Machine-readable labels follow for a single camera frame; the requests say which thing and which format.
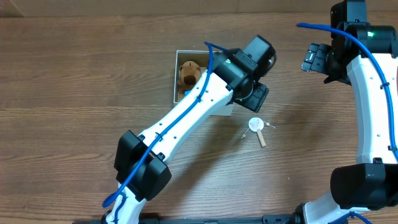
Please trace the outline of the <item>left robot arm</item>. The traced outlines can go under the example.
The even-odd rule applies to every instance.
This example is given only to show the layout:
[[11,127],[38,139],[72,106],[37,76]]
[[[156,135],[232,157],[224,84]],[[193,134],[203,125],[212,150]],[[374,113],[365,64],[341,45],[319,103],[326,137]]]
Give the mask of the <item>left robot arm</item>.
[[118,142],[114,168],[118,189],[102,206],[112,205],[102,223],[138,223],[145,203],[171,179],[168,163],[181,144],[218,109],[237,103],[257,113],[269,92],[259,83],[275,64],[270,42],[255,36],[245,49],[207,43],[209,61],[197,84],[167,115],[138,135],[126,131]]

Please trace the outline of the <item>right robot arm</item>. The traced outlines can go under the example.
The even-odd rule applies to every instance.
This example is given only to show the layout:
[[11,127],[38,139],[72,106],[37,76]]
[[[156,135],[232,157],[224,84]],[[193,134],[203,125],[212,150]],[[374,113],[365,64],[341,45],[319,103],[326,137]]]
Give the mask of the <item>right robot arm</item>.
[[330,18],[330,25],[301,23],[331,34],[330,45],[310,45],[302,70],[352,87],[356,163],[336,168],[329,191],[299,205],[291,223],[346,223],[397,205],[397,32],[392,26],[371,25],[364,1],[339,2]]

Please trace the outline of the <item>brown plush capybara toy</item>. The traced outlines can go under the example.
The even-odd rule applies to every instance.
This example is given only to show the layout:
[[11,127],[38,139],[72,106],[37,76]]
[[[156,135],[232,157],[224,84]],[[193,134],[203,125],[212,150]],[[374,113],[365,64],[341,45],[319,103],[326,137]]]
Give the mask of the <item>brown plush capybara toy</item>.
[[201,78],[201,67],[194,61],[186,61],[179,66],[178,92],[180,94],[191,90]]

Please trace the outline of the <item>small wooden rattle drum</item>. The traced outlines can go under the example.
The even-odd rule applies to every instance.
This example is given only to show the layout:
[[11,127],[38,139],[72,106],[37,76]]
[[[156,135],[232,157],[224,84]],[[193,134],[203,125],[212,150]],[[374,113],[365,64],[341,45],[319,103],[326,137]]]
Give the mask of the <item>small wooden rattle drum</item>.
[[261,145],[261,147],[266,147],[266,142],[264,139],[264,135],[262,133],[262,130],[265,127],[272,127],[275,128],[275,126],[271,125],[269,122],[267,121],[263,121],[261,118],[258,117],[253,117],[248,121],[248,128],[247,130],[241,135],[241,139],[244,139],[246,137],[246,133],[248,131],[251,131],[253,133],[257,134],[259,143]]

